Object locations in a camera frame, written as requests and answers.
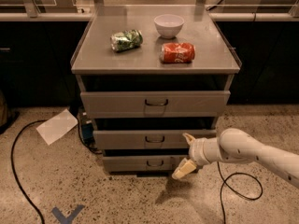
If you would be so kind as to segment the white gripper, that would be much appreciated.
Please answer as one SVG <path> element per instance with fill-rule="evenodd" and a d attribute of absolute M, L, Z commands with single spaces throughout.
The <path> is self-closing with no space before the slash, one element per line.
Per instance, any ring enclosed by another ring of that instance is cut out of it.
<path fill-rule="evenodd" d="M 183 137 L 190 146 L 189 157 L 191 159 L 184 158 L 179 163 L 172 174 L 174 179 L 181 179 L 185 175 L 190 174 L 197 168 L 197 165 L 204 166 L 215 161 L 221 161 L 221 149 L 216 137 L 195 139 L 188 133 L 184 133 Z"/>

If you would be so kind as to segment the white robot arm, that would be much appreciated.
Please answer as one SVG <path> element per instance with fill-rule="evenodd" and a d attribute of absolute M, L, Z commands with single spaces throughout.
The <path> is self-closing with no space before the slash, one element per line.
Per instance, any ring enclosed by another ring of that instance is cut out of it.
<path fill-rule="evenodd" d="M 189 158 L 184 158 L 172 177 L 181 179 L 212 162 L 243 163 L 255 161 L 291 185 L 299 188 L 299 156 L 267 146 L 249 134 L 235 128 L 224 130 L 219 137 L 194 138 L 184 133 L 189 148 Z"/>

